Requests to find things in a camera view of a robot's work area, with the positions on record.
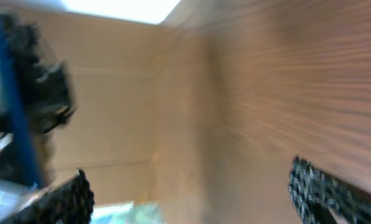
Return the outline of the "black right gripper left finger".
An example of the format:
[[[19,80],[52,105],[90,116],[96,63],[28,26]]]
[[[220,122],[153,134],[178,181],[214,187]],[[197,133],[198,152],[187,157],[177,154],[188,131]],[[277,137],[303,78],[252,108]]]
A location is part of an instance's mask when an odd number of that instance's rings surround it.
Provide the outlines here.
[[[30,205],[2,219],[0,224],[89,224],[94,193],[83,170]]]

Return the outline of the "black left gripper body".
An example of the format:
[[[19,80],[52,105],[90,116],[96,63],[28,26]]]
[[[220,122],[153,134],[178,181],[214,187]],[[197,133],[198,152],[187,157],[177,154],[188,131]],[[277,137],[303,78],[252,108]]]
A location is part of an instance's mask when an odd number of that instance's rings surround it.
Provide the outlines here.
[[[68,64],[58,60],[34,24],[4,29],[30,127],[47,134],[76,111]]]

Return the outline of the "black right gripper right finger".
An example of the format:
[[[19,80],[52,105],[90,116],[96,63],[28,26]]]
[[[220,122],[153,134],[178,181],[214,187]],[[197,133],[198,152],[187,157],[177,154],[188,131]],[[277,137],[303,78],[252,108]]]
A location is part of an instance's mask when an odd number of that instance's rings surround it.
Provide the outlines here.
[[[371,224],[371,193],[294,157],[289,173],[290,200],[303,224]]]

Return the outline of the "blue Galaxy smartphone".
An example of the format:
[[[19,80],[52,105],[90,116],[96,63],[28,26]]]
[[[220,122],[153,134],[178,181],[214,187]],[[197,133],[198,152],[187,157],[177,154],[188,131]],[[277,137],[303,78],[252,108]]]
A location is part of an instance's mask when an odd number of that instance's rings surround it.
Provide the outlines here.
[[[9,55],[8,43],[4,37],[3,26],[0,20],[0,71],[2,84],[6,93],[6,102],[9,113],[9,127],[14,134],[14,145],[17,149],[17,160],[23,173],[23,180],[38,189],[45,187],[45,180],[41,173],[40,163],[35,154],[28,120],[22,105],[21,93],[14,71],[14,61]]]

